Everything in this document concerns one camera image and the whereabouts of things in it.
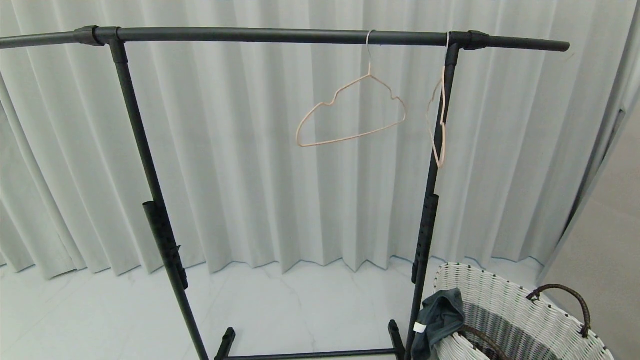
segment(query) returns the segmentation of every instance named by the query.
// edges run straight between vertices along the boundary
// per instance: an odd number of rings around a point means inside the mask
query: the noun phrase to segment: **woven basket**
[[[442,265],[434,291],[459,288],[465,309],[465,325],[485,333],[508,359],[601,360],[611,352],[590,329],[586,303],[566,286],[550,284],[531,292],[495,274],[459,263]],[[549,288],[569,291],[583,310],[585,324],[540,300]],[[496,351],[473,334],[453,334],[436,351],[442,360],[499,359]]]

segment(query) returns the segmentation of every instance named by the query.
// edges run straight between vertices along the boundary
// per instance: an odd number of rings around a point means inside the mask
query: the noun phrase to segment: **clothes hanger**
[[[447,47],[446,49],[449,48],[449,36],[450,33],[447,33]],[[427,118],[427,129],[429,130],[429,135],[431,136],[431,146],[433,146],[433,156],[436,159],[436,165],[438,165],[438,168],[442,168],[444,166],[444,156],[445,156],[445,150],[447,148],[447,128],[445,127],[444,124],[444,110],[447,107],[447,93],[446,90],[444,88],[444,72],[446,69],[447,65],[445,63],[445,65],[442,67],[442,77],[440,78],[440,80],[438,81],[438,83],[436,84],[436,87],[433,89],[433,94],[431,94],[431,100],[429,101],[429,104],[427,105],[427,111],[424,115],[424,117]],[[433,132],[431,131],[431,126],[429,124],[429,108],[431,107],[431,103],[433,102],[433,100],[436,97],[436,92],[438,91],[438,86],[442,85],[442,111],[440,113],[440,126],[442,127],[442,148],[440,150],[440,155],[438,155],[438,150],[436,149],[436,142],[434,140],[433,137]]]
[[[398,124],[400,124],[401,122],[406,120],[406,105],[404,104],[404,101],[402,99],[400,99],[398,96],[394,96],[393,91],[391,90],[391,88],[385,84],[382,80],[378,79],[376,76],[371,74],[371,51],[369,50],[369,35],[371,35],[371,33],[375,31],[375,30],[371,30],[368,34],[367,34],[367,52],[369,53],[369,71],[365,76],[362,76],[358,79],[355,79],[354,81],[344,85],[343,87],[339,88],[338,91],[335,92],[335,95],[333,96],[333,100],[331,100],[331,102],[320,102],[319,104],[315,105],[313,109],[311,109],[311,111],[307,114],[307,116],[305,116],[304,119],[302,119],[302,121],[300,122],[300,124],[298,125],[298,130],[296,130],[296,142],[298,143],[298,146],[300,147],[310,147],[310,146],[318,146],[318,145],[325,145],[328,143],[336,143],[336,142],[343,142],[345,140],[351,140],[351,139],[355,139],[355,138],[359,138],[361,136],[365,136],[365,135],[369,135],[369,134],[373,134],[373,133],[377,133],[378,131],[382,131],[382,130],[386,130],[392,126],[396,126]],[[384,85],[385,88],[387,88],[389,90],[389,94],[391,96],[392,100],[398,100],[400,101],[400,103],[402,104],[403,110],[404,110],[404,115],[402,117],[402,120],[400,120],[399,122],[395,122],[391,125],[387,125],[385,127],[381,127],[379,129],[376,130],[372,130],[372,131],[368,131],[366,133],[362,133],[359,135],[353,135],[353,136],[347,136],[345,138],[339,138],[336,140],[327,140],[327,141],[323,141],[323,142],[316,142],[316,143],[301,143],[300,142],[300,129],[302,129],[302,125],[304,125],[304,123],[311,117],[311,114],[314,113],[314,111],[316,111],[318,108],[320,108],[321,106],[332,106],[335,103],[336,98],[338,98],[338,94],[340,94],[343,90],[361,82],[364,79],[367,78],[371,78],[377,82],[379,82],[380,84]]]

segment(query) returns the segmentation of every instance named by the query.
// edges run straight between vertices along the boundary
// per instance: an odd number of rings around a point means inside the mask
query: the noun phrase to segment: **black metal clothes rack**
[[[164,267],[178,300],[187,329],[193,340],[200,359],[208,359],[207,351],[198,331],[186,289],[187,274],[182,266],[178,249],[180,248],[173,235],[169,215],[164,204],[162,189],[156,174],[156,168],[151,156],[151,150],[145,134],[140,109],[136,100],[131,73],[129,72],[126,42],[161,42],[161,41],[204,41],[204,42],[281,42],[304,44],[360,44],[364,45],[368,31],[344,30],[306,30],[306,29],[254,29],[254,28],[118,28],[86,26],[74,31],[48,33],[37,35],[23,35],[17,37],[0,38],[0,49],[16,47],[32,47],[57,44],[85,44],[92,46],[108,45],[118,73],[122,95],[129,113],[129,120],[138,145],[140,158],[147,176],[153,201],[143,204],[149,224],[152,228],[158,250],[162,256]],[[531,38],[493,37],[479,31],[452,31],[449,35],[449,47],[445,58],[445,96],[446,107],[443,108],[442,96],[438,108],[438,119],[444,112],[447,119],[449,104],[451,103],[451,89],[453,76],[458,62],[460,50],[476,50],[484,47],[501,47],[508,49],[530,49],[542,51],[567,51],[568,42],[540,40]],[[370,44],[377,45],[418,45],[418,46],[446,46],[447,33],[417,33],[399,31],[374,31],[369,37]],[[436,124],[435,144],[440,152],[442,148],[442,127]],[[429,250],[435,226],[438,195],[435,194],[438,166],[435,155],[431,154],[429,175],[424,196],[422,220],[418,234],[415,261],[412,268],[412,282],[415,284],[409,332],[406,347],[403,346],[398,326],[394,320],[389,321],[388,331],[391,336],[391,348],[348,350],[334,352],[312,352],[302,354],[277,354],[259,356],[229,356],[236,332],[229,327],[222,337],[222,342],[215,360],[268,360],[268,359],[310,359],[320,357],[347,357],[395,355],[397,360],[410,360],[411,347],[415,333],[413,324],[420,309],[422,291],[427,272]]]

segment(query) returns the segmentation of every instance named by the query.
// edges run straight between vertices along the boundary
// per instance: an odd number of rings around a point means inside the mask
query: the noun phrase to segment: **vertical pole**
[[[453,43],[447,49],[445,59],[444,72],[444,88],[446,98],[446,107],[442,108],[442,95],[440,96],[440,106],[438,107],[438,120],[436,122],[436,131],[434,134],[434,142],[438,154],[442,150],[442,126],[440,125],[440,116],[444,111],[444,121],[447,121],[447,113],[449,112],[449,102],[451,100],[451,88],[453,86],[453,75],[458,64],[458,53],[460,45]],[[429,261],[429,250],[431,248],[431,240],[433,239],[433,225],[435,223],[436,211],[438,207],[438,196],[434,194],[436,188],[436,178],[438,176],[438,165],[436,164],[435,154],[431,153],[431,163],[429,164],[429,177],[427,178],[427,188],[424,195],[424,207],[422,209],[422,222],[420,224],[420,232],[418,235],[418,246],[415,253],[415,262],[413,263],[412,281],[415,284],[413,293],[413,304],[411,307],[411,318],[409,320],[409,333],[406,339],[406,351],[404,353],[405,360],[411,360],[411,347],[415,332],[413,325],[418,318],[420,311],[420,303],[422,302],[422,291],[424,290],[424,281],[427,275],[427,263]]]
[[[193,340],[198,357],[201,360],[208,360],[207,351],[200,337],[198,325],[191,312],[189,299],[185,292],[187,288],[186,272],[182,267],[180,257],[177,253],[178,246],[175,245],[175,238],[171,229],[171,223],[169,222],[166,206],[164,205],[164,198],[162,190],[160,189],[156,167],[151,157],[151,149],[149,148],[147,135],[145,134],[145,128],[142,123],[142,116],[138,108],[138,100],[136,99],[136,93],[131,80],[131,73],[129,72],[127,52],[124,43],[117,38],[112,40],[109,46],[111,48],[111,54],[113,55],[113,62],[118,72],[120,87],[122,88],[122,95],[124,96],[127,112],[129,113],[133,134],[138,144],[138,152],[140,152],[142,165],[144,166],[145,175],[147,176],[153,197],[152,202],[144,203],[145,212],[147,213],[158,250],[162,256],[164,267],[166,268],[167,276],[171,282],[175,297],[178,300],[178,305],[189,329],[191,340]]]

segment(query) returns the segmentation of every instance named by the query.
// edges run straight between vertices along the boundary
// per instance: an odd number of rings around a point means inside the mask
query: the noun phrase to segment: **white marble floor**
[[[425,296],[440,264],[429,262]],[[215,274],[200,265],[188,269],[187,294],[211,359],[230,326],[232,356],[387,348],[390,319],[406,337],[411,268],[397,258],[387,271],[365,263],[355,273],[342,261],[299,263],[283,275],[277,264],[233,263]],[[532,288],[541,266],[495,260],[488,269]],[[164,270],[44,281],[36,268],[3,266],[0,275],[3,360],[197,358]]]

